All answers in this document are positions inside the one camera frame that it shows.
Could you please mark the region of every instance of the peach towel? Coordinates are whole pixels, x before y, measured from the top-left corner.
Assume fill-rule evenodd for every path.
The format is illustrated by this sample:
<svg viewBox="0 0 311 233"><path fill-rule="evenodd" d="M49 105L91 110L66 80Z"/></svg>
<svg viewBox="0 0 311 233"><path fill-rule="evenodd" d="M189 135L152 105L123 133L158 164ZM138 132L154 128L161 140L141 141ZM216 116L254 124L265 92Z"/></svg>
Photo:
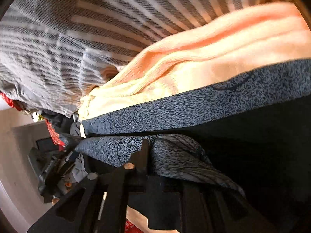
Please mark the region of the peach towel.
<svg viewBox="0 0 311 233"><path fill-rule="evenodd" d="M310 57L311 31L293 3L248 7L145 48L111 81L81 98L79 118L90 119L258 67Z"/></svg>

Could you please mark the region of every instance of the laundry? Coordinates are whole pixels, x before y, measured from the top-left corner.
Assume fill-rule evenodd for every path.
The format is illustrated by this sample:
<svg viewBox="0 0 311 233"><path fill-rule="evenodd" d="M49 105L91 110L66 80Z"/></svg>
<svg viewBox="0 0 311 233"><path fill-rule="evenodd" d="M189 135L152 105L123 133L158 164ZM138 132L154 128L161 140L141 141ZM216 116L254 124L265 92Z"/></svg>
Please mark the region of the laundry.
<svg viewBox="0 0 311 233"><path fill-rule="evenodd" d="M81 120L228 80L287 60L311 57L311 32L293 3L223 15L140 52L117 76L82 97Z"/></svg>
<svg viewBox="0 0 311 233"><path fill-rule="evenodd" d="M311 60L295 60L228 81L84 120L85 134L113 135L195 126L311 94Z"/></svg>
<svg viewBox="0 0 311 233"><path fill-rule="evenodd" d="M66 146L76 152L98 159L111 166L122 166L132 153L141 148L142 139L150 146L150 172L175 179L217 184L244 192L236 183L217 171L202 147L192 138L181 134L151 136L104 136L81 140L69 134L60 134Z"/></svg>
<svg viewBox="0 0 311 233"><path fill-rule="evenodd" d="M270 1L290 0L14 0L0 21L0 91L69 118L152 43Z"/></svg>

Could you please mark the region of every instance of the striped fabric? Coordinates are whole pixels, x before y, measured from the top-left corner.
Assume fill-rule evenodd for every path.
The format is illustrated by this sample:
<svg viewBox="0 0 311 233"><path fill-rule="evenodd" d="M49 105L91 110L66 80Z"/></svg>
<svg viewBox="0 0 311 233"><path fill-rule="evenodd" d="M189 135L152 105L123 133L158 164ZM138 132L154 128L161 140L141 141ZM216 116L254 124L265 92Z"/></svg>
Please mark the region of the striped fabric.
<svg viewBox="0 0 311 233"><path fill-rule="evenodd" d="M69 117L145 47L270 1L288 0L15 0L0 22L0 91Z"/></svg>

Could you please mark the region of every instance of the gray heathered fabric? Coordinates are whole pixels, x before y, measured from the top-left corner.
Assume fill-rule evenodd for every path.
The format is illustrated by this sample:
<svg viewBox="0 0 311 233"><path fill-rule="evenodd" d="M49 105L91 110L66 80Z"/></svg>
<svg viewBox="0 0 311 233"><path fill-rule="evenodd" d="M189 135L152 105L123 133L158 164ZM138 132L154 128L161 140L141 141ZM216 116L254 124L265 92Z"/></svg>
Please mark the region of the gray heathered fabric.
<svg viewBox="0 0 311 233"><path fill-rule="evenodd" d="M60 139L73 146L81 137L61 134ZM194 139L181 134L91 137L81 140L75 151L119 167L130 159L132 153L140 150L142 139L149 142L151 172L174 179L218 184L244 195L241 187L213 167Z"/></svg>
<svg viewBox="0 0 311 233"><path fill-rule="evenodd" d="M266 66L228 81L84 120L85 134L195 126L311 94L311 60Z"/></svg>

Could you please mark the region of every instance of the red patterned cloth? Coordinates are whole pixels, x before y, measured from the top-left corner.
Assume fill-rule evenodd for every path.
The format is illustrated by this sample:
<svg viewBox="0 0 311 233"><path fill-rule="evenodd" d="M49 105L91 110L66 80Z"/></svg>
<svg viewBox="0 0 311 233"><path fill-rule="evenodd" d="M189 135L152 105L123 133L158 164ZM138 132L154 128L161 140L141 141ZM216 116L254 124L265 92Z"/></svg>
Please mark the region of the red patterned cloth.
<svg viewBox="0 0 311 233"><path fill-rule="evenodd" d="M18 105L18 103L15 100L12 100L8 98L5 93L0 93L2 98L6 101L6 103L11 107L11 108L16 108L18 111L22 111L23 109Z"/></svg>
<svg viewBox="0 0 311 233"><path fill-rule="evenodd" d="M144 233L144 232L142 232L140 229L138 229L130 221L126 220L126 222L125 222L125 233Z"/></svg>
<svg viewBox="0 0 311 233"><path fill-rule="evenodd" d="M50 133L50 135L51 135L51 138L52 138L52 140L53 140L53 143L54 143L54 144L61 145L61 146L65 146L65 144L63 143L63 141L61 141L61 140L59 139L59 134L55 132L54 128L53 128L52 125L49 123L49 121L46 119L45 122L46 122L46 126L47 126L47 128L48 128L48 130L49 130L49 133Z"/></svg>

